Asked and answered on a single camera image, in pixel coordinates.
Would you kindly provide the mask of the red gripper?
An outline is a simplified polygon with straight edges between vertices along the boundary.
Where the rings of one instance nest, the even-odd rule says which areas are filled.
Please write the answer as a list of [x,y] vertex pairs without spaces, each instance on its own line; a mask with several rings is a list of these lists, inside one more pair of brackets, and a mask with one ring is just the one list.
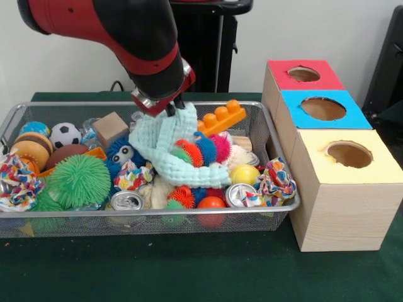
[[175,60],[164,71],[141,77],[131,92],[134,103],[149,115],[157,116],[166,111],[172,117],[177,109],[185,109],[182,93],[195,82],[196,76],[185,60]]

